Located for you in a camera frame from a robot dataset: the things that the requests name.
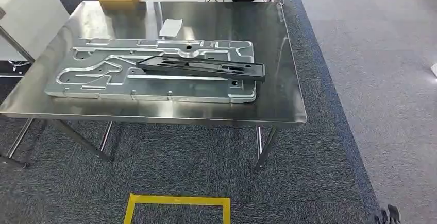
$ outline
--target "dark carpet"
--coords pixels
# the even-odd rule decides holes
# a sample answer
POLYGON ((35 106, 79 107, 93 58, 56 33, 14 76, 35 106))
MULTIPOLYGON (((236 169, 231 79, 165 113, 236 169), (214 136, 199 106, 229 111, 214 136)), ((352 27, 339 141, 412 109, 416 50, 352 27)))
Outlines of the dark carpet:
MULTIPOLYGON (((71 12, 80 0, 62 0, 71 12)), ((300 0, 285 0, 308 123, 282 130, 254 173, 253 127, 116 123, 100 161, 44 120, 0 166, 1 223, 122 223, 129 193, 227 197, 232 223, 363 223, 377 202, 300 0)), ((1 80, 0 97, 13 88, 1 80)), ((5 155, 24 120, 0 118, 5 155)), ((70 122, 98 143, 101 122, 70 122)), ((222 223, 214 206, 137 204, 133 223, 222 223)))

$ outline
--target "machined aluminum plate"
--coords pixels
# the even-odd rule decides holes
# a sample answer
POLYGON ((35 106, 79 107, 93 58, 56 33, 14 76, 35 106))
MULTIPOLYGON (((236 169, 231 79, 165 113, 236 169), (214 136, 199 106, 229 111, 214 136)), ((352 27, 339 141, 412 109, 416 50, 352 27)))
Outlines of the machined aluminum plate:
POLYGON ((79 39, 45 88, 58 97, 245 103, 256 98, 251 80, 144 71, 153 56, 254 63, 249 41, 79 39))

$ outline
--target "floor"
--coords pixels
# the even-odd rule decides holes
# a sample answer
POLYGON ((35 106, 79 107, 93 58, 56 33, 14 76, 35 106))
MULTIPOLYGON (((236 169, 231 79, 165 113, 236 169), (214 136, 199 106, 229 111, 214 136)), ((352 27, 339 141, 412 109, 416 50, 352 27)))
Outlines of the floor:
MULTIPOLYGON (((80 0, 62 0, 71 12, 80 0)), ((121 223, 130 192, 229 197, 232 223, 363 223, 377 207, 357 144, 300 0, 284 20, 308 123, 278 137, 265 170, 253 172, 253 127, 116 123, 99 161, 39 120, 16 155, 27 170, 0 167, 5 223, 121 223)), ((5 98, 14 82, 2 81, 5 98)), ((24 121, 0 117, 0 152, 24 121)), ((71 122, 97 143, 102 122, 71 122)), ((220 223, 213 207, 136 206, 134 223, 220 223)))
POLYGON ((302 0, 381 205, 437 222, 437 0, 302 0))

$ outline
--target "table leg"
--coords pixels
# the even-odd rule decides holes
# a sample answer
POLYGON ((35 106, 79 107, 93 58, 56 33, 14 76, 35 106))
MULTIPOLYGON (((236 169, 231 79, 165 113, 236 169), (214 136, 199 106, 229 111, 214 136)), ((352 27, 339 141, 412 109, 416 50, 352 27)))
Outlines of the table leg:
POLYGON ((257 161, 257 165, 255 166, 255 171, 259 172, 261 168, 264 166, 268 154, 270 153, 270 151, 272 151, 273 144, 275 143, 276 138, 278 137, 279 129, 277 127, 272 127, 270 133, 268 134, 267 141, 265 141, 264 144, 261 139, 261 127, 257 126, 256 132, 257 132, 258 161, 257 161))
MULTIPOLYGON (((58 128, 60 131, 64 132, 65 134, 69 135, 73 140, 77 141, 78 143, 80 143, 82 146, 86 147, 89 151, 91 151, 93 154, 95 154, 97 157, 101 158, 104 161, 109 162, 110 158, 104 154, 102 152, 103 150, 103 146, 106 142, 100 145, 101 146, 101 150, 97 149, 96 147, 94 147, 94 145, 92 145, 88 140, 86 140, 82 135, 80 135, 79 133, 77 133, 75 130, 73 130, 73 128, 71 128, 69 125, 67 125, 64 121, 59 120, 59 119, 54 119, 51 120, 51 122, 53 123, 53 125, 56 126, 56 128, 58 128)), ((105 133, 109 133, 109 129, 107 127, 107 129, 105 130, 105 133)))
POLYGON ((8 164, 8 165, 11 165, 14 167, 18 167, 18 168, 25 168, 27 166, 26 163, 16 161, 12 158, 4 157, 1 154, 0 154, 0 162, 3 162, 4 164, 8 164))
POLYGON ((24 135, 26 135, 27 131, 29 130, 29 127, 32 124, 33 120, 34 120, 33 118, 29 118, 28 120, 26 120, 26 123, 24 124, 24 126, 21 129, 18 136, 15 138, 15 141, 12 144, 12 147, 9 149, 6 156, 4 157, 0 154, 0 161, 1 162, 3 162, 4 164, 9 164, 9 165, 12 165, 15 167, 20 167, 20 168, 25 168, 27 166, 26 163, 22 163, 22 162, 19 162, 17 160, 14 160, 12 157, 15 154, 16 149, 20 145, 21 141, 23 140, 24 135))
POLYGON ((103 151, 103 149, 105 149, 105 145, 108 141, 109 132, 111 131, 113 123, 113 121, 109 121, 106 125, 105 132, 103 132, 102 141, 100 142, 100 146, 98 147, 100 151, 103 151))

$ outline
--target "yellow tape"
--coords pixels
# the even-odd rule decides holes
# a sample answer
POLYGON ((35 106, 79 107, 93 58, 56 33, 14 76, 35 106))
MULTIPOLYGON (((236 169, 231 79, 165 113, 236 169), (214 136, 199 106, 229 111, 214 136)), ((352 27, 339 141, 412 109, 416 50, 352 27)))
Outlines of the yellow tape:
POLYGON ((124 224, 132 222, 135 203, 222 206, 223 224, 231 223, 231 203, 229 198, 142 196, 131 193, 127 202, 124 224))

